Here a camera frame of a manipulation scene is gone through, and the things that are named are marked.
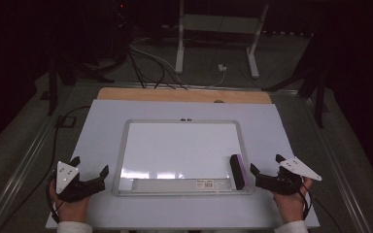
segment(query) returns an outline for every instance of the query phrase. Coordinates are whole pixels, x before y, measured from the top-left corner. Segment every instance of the white cuff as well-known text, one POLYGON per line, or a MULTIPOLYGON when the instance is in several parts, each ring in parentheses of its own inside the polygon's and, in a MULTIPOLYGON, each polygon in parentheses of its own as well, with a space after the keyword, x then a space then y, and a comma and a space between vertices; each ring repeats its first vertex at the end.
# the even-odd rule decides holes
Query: white cuff
POLYGON ((293 221, 274 229, 275 233, 307 233, 307 226, 305 221, 293 221))
POLYGON ((75 221, 61 221, 57 227, 57 233, 90 233, 92 227, 86 223, 75 221))

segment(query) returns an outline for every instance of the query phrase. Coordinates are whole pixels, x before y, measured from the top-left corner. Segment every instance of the white table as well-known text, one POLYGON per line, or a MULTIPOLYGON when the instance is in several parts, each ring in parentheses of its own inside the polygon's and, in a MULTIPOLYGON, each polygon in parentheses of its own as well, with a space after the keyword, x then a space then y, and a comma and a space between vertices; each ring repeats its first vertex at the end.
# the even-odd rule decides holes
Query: white table
MULTIPOLYGON (((191 91, 188 95, 199 96, 201 93, 211 94, 211 92, 191 91)), ((219 92, 213 94, 217 98, 222 96, 219 92)), ((73 154, 81 158, 79 166, 81 181, 98 177, 99 172, 107 164, 110 167, 110 175, 105 180, 106 190, 91 198, 87 222, 94 228, 138 230, 259 229, 281 225, 282 221, 272 194, 260 188, 251 195, 166 197, 113 195, 112 186, 125 122, 129 119, 181 119, 182 117, 237 120, 241 125, 248 160, 263 174, 276 176, 279 167, 275 162, 277 153, 287 158, 293 156, 280 116, 273 104, 97 99, 93 101, 73 154)), ((314 209, 308 215, 306 224, 309 227, 320 226, 314 209)), ((47 227, 56 227, 50 217, 47 227)))

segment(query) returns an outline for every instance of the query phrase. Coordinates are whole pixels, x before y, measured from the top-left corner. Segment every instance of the metal stand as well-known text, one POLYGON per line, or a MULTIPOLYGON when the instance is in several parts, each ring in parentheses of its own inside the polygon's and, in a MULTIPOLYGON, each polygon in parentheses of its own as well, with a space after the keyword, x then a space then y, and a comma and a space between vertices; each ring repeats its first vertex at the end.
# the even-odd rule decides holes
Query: metal stand
POLYGON ((182 74, 184 69, 184 30, 202 30, 202 31, 222 31, 232 33, 254 33, 253 43, 247 47, 248 63, 250 65, 251 76, 254 79, 259 78, 258 69, 254 58, 254 51, 258 43, 259 36, 262 31, 266 13, 268 12, 268 4, 262 8, 259 18, 243 18, 243 17, 214 17, 214 16, 198 16, 184 13, 184 0, 180 1, 180 25, 178 38, 177 61, 175 64, 175 72, 182 74))

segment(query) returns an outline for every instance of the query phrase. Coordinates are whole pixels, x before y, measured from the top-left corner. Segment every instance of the wire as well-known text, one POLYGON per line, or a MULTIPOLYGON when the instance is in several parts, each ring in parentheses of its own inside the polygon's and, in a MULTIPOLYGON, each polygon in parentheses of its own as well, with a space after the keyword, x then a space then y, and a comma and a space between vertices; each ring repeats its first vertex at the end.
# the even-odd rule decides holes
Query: wire
POLYGON ((217 85, 223 83, 224 80, 225 80, 225 71, 222 71, 222 79, 217 84, 210 85, 210 87, 211 86, 217 86, 217 85))
POLYGON ((304 220, 305 218, 307 218, 308 214, 310 213, 310 209, 312 207, 312 199, 310 200, 310 205, 308 206, 308 202, 307 202, 307 199, 305 198, 304 194, 302 194, 301 190, 298 190, 298 194, 301 196, 302 200, 304 201, 304 213, 303 213, 303 217, 304 217, 304 220))
POLYGON ((63 205, 63 203, 65 203, 64 201, 62 201, 60 204, 59 204, 59 206, 56 208, 56 212, 59 210, 59 208, 63 205))
POLYGON ((186 87, 184 87, 184 85, 188 86, 188 84, 186 84, 186 83, 184 83, 184 82, 182 82, 182 81, 180 80, 180 78, 178 77, 177 73, 175 73, 175 68, 174 68, 174 67, 173 67, 173 66, 172 66, 168 61, 166 61, 165 59, 163 59, 163 58, 161 58, 161 57, 158 57, 158 56, 155 56, 155 55, 152 55, 152 54, 146 53, 146 52, 141 51, 141 50, 138 50, 138 49, 136 49, 135 47, 133 47, 132 45, 129 45, 129 46, 131 47, 131 51, 132 51, 132 52, 138 52, 138 53, 141 53, 142 55, 145 55, 145 56, 149 57, 151 60, 153 60, 153 61, 155 61, 155 62, 157 62, 157 63, 160 63, 160 64, 162 64, 162 63, 159 62, 158 60, 163 61, 167 66, 169 66, 169 67, 171 68, 171 71, 169 71, 168 68, 167 68, 165 65, 162 66, 162 67, 166 70, 166 72, 168 73, 168 75, 172 78, 172 80, 173 80, 177 85, 179 85, 181 88, 183 88, 183 89, 187 89, 186 87))
POLYGON ((135 70, 135 74, 136 74, 136 77, 138 78, 139 83, 141 84, 142 88, 145 88, 144 80, 142 79, 142 75, 140 73, 139 68, 136 66, 135 60, 134 60, 134 58, 132 56, 132 53, 129 52, 128 55, 129 55, 129 58, 131 58, 133 67, 135 68, 134 69, 135 70))
POLYGON ((52 200, 51 200, 51 195, 50 195, 50 189, 51 189, 51 181, 53 179, 55 179, 56 177, 56 171, 54 170, 50 176, 49 179, 47 179, 47 185, 46 185, 46 194, 47 194, 47 203, 50 207, 50 210, 51 210, 51 217, 53 218, 53 220, 56 222, 56 223, 59 223, 60 220, 59 220, 59 215, 57 214, 57 209, 54 209, 53 208, 53 204, 52 204, 52 200))
POLYGON ((338 225, 338 222, 335 220, 335 218, 332 216, 332 214, 329 212, 329 210, 326 209, 326 207, 311 193, 310 190, 303 184, 304 188, 307 190, 308 194, 311 197, 311 200, 314 199, 321 207, 322 209, 328 214, 328 216, 332 219, 332 221, 335 223, 335 226, 338 228, 338 231, 342 233, 341 227, 338 225))
MULTIPOLYGON (((154 60, 154 59, 151 58, 151 57, 148 57, 148 56, 145 56, 145 55, 142 55, 142 54, 138 54, 138 53, 135 53, 135 52, 134 52, 133 55, 135 55, 135 56, 139 56, 139 57, 143 57, 143 58, 147 58, 147 59, 151 59, 151 60, 153 60, 153 61, 156 61, 156 60, 154 60)), ((161 75, 159 81, 157 81, 157 82, 154 81, 154 80, 152 80, 152 79, 149 79, 149 78, 146 77, 144 74, 142 74, 141 70, 139 69, 139 67, 138 67, 136 64, 130 64, 130 65, 133 66, 134 69, 138 69, 138 71, 140 72, 140 75, 141 75, 143 78, 145 78, 145 79, 148 80, 148 81, 151 81, 151 82, 155 83, 155 86, 153 87, 154 89, 156 89, 156 88, 157 88, 161 83, 164 83, 164 84, 166 84, 167 86, 169 86, 169 87, 175 89, 175 87, 173 87, 173 86, 171 86, 170 84, 165 83, 165 82, 163 81, 163 79, 165 78, 165 68, 163 67, 163 65, 162 65, 161 63, 157 62, 157 61, 156 61, 156 64, 158 64, 158 66, 160 67, 160 69, 161 69, 161 71, 162 71, 162 75, 161 75)))
POLYGON ((38 184, 35 185, 35 187, 29 192, 29 194, 20 202, 19 205, 17 205, 14 210, 7 216, 7 218, 3 221, 3 223, 0 226, 0 232, 3 230, 3 228, 8 224, 9 220, 14 216, 14 214, 26 203, 26 201, 32 196, 32 194, 38 189, 38 187, 41 186, 41 184, 44 182, 45 178, 48 176, 48 174, 51 171, 51 167, 53 162, 55 161, 55 153, 56 153, 56 139, 57 139, 57 134, 59 130, 60 124, 68 117, 70 114, 74 113, 77 110, 81 109, 87 109, 90 108, 90 106, 82 106, 79 108, 76 108, 74 110, 71 110, 68 112, 65 116, 63 116, 57 123, 56 123, 56 128, 55 128, 55 133, 54 133, 54 139, 53 139, 53 145, 52 145, 52 152, 51 152, 51 164, 49 168, 47 169, 47 172, 45 175, 39 180, 38 184))

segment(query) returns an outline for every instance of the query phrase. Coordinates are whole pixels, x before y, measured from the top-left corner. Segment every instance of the wooden panel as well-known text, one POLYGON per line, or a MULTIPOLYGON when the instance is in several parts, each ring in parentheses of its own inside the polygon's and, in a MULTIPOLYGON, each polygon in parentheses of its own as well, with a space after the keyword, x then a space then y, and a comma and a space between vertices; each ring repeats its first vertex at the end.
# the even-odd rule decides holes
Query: wooden panel
POLYGON ((176 102, 224 102, 241 104, 271 104, 268 93, 260 91, 230 90, 174 90, 104 87, 97 99, 176 101, 176 102))

